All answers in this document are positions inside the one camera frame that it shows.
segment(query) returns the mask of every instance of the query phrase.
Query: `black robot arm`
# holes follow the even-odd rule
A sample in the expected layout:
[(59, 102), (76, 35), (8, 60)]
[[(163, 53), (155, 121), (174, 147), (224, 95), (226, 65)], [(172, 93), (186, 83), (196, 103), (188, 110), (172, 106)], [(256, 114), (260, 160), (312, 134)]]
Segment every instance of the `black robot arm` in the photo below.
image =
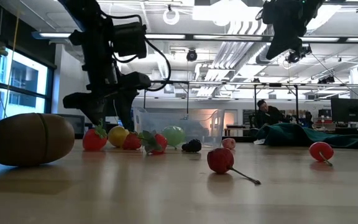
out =
[[(104, 13), (96, 0), (58, 0), (68, 11), (81, 31), (75, 30), (69, 40), (73, 45), (80, 45), (83, 49), (83, 70), (88, 73), (89, 85), (86, 86), (90, 93), (73, 93), (64, 97), (65, 108), (81, 110), (93, 124), (99, 124), (100, 119), (106, 115), (105, 106), (107, 98), (114, 99), (117, 115), (124, 127), (133, 131), (133, 123), (130, 112), (132, 102), (138, 95), (138, 90), (151, 87), (151, 81), (147, 75), (132, 72), (123, 75), (117, 66), (117, 61), (127, 63), (135, 58), (145, 58), (147, 55), (146, 44), (151, 43), (145, 38), (146, 27), (142, 24), (139, 15), (126, 17), (114, 17)], [(138, 22), (115, 26), (112, 19), (138, 18)], [(170, 78), (170, 65), (167, 58), (160, 53), (168, 64)], [(126, 61), (120, 61), (120, 57), (133, 57)]]
[(273, 24), (274, 38), (266, 58), (271, 60), (282, 52), (292, 50), (290, 63), (299, 61), (311, 52), (302, 46), (306, 26), (317, 16), (318, 9), (326, 0), (271, 0), (263, 6), (262, 19), (265, 24)]

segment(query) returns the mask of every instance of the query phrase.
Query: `clear plastic bin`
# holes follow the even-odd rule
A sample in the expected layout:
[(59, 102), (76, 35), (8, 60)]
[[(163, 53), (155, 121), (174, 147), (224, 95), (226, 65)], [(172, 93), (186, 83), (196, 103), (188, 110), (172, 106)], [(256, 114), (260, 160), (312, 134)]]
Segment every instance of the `clear plastic bin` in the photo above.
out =
[(186, 142), (199, 139), (204, 146), (219, 147), (222, 141), (224, 110), (212, 113), (148, 113), (143, 108), (134, 108), (135, 131), (161, 133), (167, 126), (181, 127), (186, 134)]

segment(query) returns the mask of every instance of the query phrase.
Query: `table surface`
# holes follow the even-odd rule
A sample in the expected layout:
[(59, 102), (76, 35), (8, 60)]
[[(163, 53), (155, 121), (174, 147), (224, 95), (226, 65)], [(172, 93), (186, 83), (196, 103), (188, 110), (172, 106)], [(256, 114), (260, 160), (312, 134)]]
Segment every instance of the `table surface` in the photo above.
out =
[(0, 165), (0, 224), (358, 223), (358, 150), (334, 167), (303, 147), (238, 144), (234, 167), (212, 173), (201, 154), (83, 152), (31, 169)]

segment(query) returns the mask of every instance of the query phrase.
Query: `green toy fruit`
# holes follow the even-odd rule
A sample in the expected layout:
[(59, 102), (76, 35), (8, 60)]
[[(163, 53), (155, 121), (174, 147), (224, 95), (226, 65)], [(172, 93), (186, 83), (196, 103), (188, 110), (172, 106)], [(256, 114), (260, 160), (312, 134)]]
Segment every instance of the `green toy fruit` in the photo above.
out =
[(177, 146), (183, 143), (186, 138), (185, 131), (178, 126), (168, 126), (162, 131), (162, 135), (167, 139), (168, 145)]

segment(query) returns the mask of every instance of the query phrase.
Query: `black toy fruit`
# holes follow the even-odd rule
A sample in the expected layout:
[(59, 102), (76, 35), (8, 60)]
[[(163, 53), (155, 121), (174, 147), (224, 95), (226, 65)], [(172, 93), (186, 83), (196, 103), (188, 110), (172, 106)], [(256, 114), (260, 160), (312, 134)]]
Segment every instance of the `black toy fruit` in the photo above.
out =
[(190, 142), (183, 144), (181, 149), (185, 152), (199, 152), (201, 150), (201, 142), (198, 139), (193, 139)]

